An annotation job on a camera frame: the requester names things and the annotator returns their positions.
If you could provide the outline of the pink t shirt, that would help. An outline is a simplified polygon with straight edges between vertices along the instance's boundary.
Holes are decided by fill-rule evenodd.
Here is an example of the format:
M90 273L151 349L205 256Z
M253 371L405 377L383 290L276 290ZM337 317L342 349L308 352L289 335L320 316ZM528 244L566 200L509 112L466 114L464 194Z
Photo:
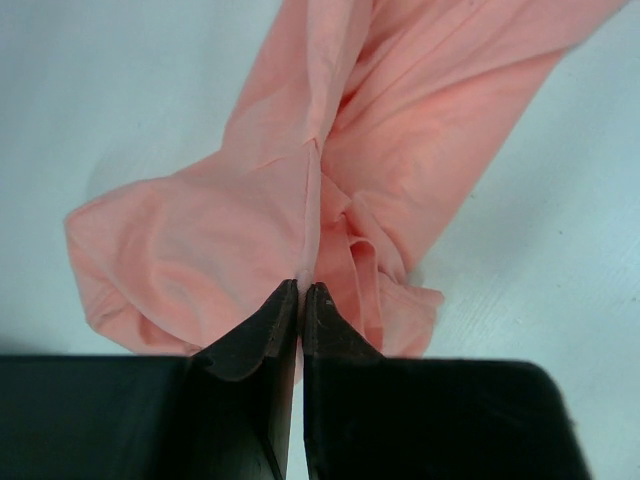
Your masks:
M378 351L418 357L442 294L410 284L556 64L616 1L286 1L221 148L72 212L88 324L193 354L284 280L326 284Z

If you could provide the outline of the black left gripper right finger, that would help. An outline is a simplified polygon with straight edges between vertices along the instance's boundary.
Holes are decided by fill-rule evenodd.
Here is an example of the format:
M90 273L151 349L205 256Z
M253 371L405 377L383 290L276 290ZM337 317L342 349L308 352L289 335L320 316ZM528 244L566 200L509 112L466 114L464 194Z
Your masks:
M304 440L313 479L586 479L560 390L522 361L378 352L307 292Z

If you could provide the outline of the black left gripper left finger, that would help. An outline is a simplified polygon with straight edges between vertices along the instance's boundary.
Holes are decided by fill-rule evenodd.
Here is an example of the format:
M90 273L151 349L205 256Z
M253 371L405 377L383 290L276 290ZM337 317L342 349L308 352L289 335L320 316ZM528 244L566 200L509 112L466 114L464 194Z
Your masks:
M5 355L5 479L282 479L298 288L190 356Z

